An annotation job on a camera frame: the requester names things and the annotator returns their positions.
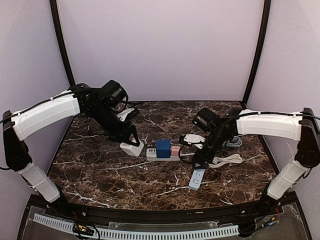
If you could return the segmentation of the white cube socket adapter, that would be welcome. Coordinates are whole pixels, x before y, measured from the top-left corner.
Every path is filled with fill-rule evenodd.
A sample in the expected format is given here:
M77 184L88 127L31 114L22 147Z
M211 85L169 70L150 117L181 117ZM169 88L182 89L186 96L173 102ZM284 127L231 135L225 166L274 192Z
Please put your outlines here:
M120 148L129 156L139 157L144 148L144 143L139 140L139 146L133 146L122 142Z

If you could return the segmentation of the pink plug adapter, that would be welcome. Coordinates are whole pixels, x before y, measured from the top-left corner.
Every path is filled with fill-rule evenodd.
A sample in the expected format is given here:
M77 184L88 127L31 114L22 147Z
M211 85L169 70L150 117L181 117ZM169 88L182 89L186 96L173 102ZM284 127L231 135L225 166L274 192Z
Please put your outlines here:
M172 157L179 157L179 151L180 151L180 146L172 146L171 147L171 156Z

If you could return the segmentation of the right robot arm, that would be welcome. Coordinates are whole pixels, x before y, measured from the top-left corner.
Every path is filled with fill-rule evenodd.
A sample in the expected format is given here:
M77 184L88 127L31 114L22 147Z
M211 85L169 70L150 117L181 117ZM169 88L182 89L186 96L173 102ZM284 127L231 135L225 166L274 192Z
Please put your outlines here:
M199 140L200 148L191 162L196 169L206 169L227 140L238 135L262 135L297 141L295 156L270 182L265 195L279 200L295 182L320 163L320 128L310 108L302 112L271 112L231 108L219 116L207 107L193 118L193 124L209 133Z

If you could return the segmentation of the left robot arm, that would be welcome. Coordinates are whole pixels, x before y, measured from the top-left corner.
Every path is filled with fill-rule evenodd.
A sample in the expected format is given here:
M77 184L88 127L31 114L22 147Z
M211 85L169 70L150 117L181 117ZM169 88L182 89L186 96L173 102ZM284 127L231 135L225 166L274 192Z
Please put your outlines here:
M102 87L80 83L23 110L8 110L0 121L6 170L18 173L48 203L62 201L62 191L33 160L25 140L64 119L86 115L100 125L108 140L118 143L127 155L138 157L144 144L132 123L137 114L126 90L114 80Z

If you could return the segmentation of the light blue power strip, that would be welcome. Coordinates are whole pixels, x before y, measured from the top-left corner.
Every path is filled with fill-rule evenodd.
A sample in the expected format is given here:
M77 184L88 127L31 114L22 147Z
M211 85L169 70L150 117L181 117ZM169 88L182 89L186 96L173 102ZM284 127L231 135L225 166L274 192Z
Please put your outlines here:
M202 180L203 180L203 177L204 177L204 174L205 174L205 171L206 170L203 168L193 170L193 173L190 178L189 185L188 185L189 190L193 190L193 191L199 190L201 183L202 183Z

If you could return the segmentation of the blue cube socket adapter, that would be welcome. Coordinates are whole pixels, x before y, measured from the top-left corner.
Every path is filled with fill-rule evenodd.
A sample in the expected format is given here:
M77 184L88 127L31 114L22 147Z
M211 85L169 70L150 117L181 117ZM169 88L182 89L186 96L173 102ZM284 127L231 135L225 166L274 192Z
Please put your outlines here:
M171 141L169 139L156 140L156 157L158 159L169 159L171 157Z

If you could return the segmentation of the black table frame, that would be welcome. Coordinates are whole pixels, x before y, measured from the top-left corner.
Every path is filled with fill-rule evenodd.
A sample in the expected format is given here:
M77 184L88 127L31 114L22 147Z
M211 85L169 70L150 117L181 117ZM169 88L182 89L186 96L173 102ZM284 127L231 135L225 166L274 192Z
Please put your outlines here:
M50 10L54 25L54 30L58 42L58 47L60 51L60 55L62 57L62 62L65 68L65 72L67 75L67 79L69 82L69 85L73 87L73 85L76 84L74 75L72 73L70 60L67 54L67 49L65 45L65 40L62 33L62 27L61 27L61 20L59 16L59 10L58 10L58 1L57 0L49 0L50 4ZM263 11L262 11L262 19L261 19L261 26L259 30L258 35L258 41L257 41L257 47L255 50L254 58L253 58L253 64L250 70L249 80L246 85L246 89L244 92L243 100L239 101L240 105L243 108L247 107L247 102L249 100L249 96L251 94L251 90L254 84L253 77L256 76L258 64L260 61L262 48L265 41L265 35L267 31L267 25L269 21L269 14L271 9L271 0L265 0L263 4ZM276 164L275 158L273 157L270 148L268 147L266 140L264 136L261 134L256 135L257 138L260 141L260 144L263 147L264 153L268 156L268 159L275 171L276 174L279 174L279 168ZM298 200L298 196L295 191L287 192L284 194L284 196L277 201L278 208L270 210L268 212L268 216L271 215L271 213L276 213L277 210L283 209L283 207L296 203L297 209L298 209L298 217L300 216L300 220L302 222L303 226L303 235L305 235L306 240L312 240L311 232L305 217L305 214L303 213L302 206ZM211 207L211 208L203 208L203 209L191 209L191 210L112 210L110 208L101 208L101 207L93 207L83 204L75 204L70 203L70 208L75 208L78 212L82 210L86 210L86 216L77 221L79 222L87 222L87 225L91 224L97 224L106 226L107 223L110 222L123 222L125 224L149 224L151 226L164 226L164 225L170 225L170 224L196 224L200 222L210 222L209 220L202 220L207 218L213 218L216 217L217 219L221 220L220 223L224 224L231 224L235 222L239 222L239 225L245 225L248 223L248 221L253 221L253 217L255 218L262 218L262 215L259 215L261 213L251 213L247 215L236 215L240 214L241 210L253 210L254 207L257 209L258 207L261 207L260 200L255 200L247 203L241 203L236 204L233 206L222 206L222 207ZM31 194L30 198L28 200L28 203L25 207L23 217L21 220L21 224L19 227L18 237L17 240L23 239L23 234L25 230L23 230L23 223L25 222L27 224L27 213L29 214L32 209L39 209L44 210L44 214L50 215L51 217L57 217L59 215L60 218L67 219L67 216L60 215L59 212L55 212L55 208L51 208L51 205L49 203L45 203L45 200L43 197L35 194Z

